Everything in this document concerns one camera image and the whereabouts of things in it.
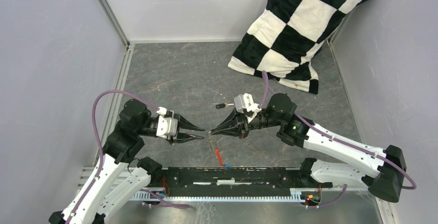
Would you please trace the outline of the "black head key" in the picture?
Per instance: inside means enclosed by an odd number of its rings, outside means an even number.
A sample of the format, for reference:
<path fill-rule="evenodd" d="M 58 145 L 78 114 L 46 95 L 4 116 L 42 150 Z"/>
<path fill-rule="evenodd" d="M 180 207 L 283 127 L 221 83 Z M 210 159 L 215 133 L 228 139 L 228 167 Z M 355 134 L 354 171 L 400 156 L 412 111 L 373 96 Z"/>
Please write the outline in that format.
<path fill-rule="evenodd" d="M 216 104 L 215 108 L 216 109 L 222 109 L 222 108 L 226 108 L 226 107 L 230 107 L 230 106 L 234 106 L 234 104 L 231 104 L 231 103 L 220 103 L 220 104 Z"/>

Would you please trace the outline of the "metal key holder plate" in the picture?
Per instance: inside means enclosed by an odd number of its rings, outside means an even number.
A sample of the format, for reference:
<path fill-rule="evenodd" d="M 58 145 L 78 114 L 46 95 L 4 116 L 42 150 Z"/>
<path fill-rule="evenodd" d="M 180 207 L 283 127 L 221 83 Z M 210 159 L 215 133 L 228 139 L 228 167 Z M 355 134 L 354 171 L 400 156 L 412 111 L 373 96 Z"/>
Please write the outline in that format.
<path fill-rule="evenodd" d="M 216 153 L 217 145 L 218 145 L 218 139 L 214 135 L 212 135 L 211 131 L 208 132 L 208 140 L 209 140 L 209 143 L 210 143 L 212 151 L 214 153 Z"/>

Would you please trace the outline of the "red key tag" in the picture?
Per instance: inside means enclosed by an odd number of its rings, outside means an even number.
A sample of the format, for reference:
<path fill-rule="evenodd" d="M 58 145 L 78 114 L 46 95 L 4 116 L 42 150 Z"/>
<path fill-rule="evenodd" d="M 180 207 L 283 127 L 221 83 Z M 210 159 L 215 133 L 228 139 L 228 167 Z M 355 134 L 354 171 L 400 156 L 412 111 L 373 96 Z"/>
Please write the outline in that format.
<path fill-rule="evenodd" d="M 215 148 L 215 153 L 216 153 L 216 156 L 217 156 L 217 159 L 218 159 L 218 162 L 219 162 L 220 166 L 223 167 L 224 163 L 223 163 L 223 160 L 222 160 L 222 157 L 221 157 L 221 153 L 220 153 L 220 151 L 219 151 L 219 149 L 217 147 Z"/>

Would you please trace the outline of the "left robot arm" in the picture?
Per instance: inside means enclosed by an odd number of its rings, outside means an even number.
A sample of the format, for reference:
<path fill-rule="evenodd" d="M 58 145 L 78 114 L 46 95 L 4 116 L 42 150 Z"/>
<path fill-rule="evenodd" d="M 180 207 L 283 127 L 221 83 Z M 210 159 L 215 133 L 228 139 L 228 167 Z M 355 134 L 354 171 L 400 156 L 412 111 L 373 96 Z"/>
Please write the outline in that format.
<path fill-rule="evenodd" d="M 171 145 L 202 138 L 181 132 L 181 129 L 203 129 L 180 114 L 164 107 L 159 107 L 156 113 L 154 117 L 147 105 L 137 99 L 130 99 L 124 104 L 92 175 L 68 207 L 52 213 L 49 223 L 105 223 L 141 188 L 161 183 L 162 166 L 145 157 L 139 160 L 137 168 L 127 179 L 115 189 L 110 189 L 144 146 L 144 136 L 164 138 Z"/>

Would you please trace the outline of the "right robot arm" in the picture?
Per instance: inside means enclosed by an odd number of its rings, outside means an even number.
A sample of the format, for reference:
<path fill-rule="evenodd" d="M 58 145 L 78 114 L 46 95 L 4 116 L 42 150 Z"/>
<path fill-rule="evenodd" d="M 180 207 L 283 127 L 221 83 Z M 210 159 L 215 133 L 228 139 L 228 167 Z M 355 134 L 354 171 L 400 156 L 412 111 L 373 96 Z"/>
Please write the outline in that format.
<path fill-rule="evenodd" d="M 296 114 L 297 105 L 284 93 L 271 96 L 266 108 L 254 103 L 249 93 L 234 98 L 230 115 L 211 130 L 212 135 L 246 138 L 250 131 L 279 127 L 276 136 L 289 146 L 317 151 L 338 159 L 328 163 L 315 158 L 302 162 L 299 182 L 366 188 L 372 195 L 397 203 L 407 178 L 402 150 L 393 145 L 373 147 L 333 133 Z"/>

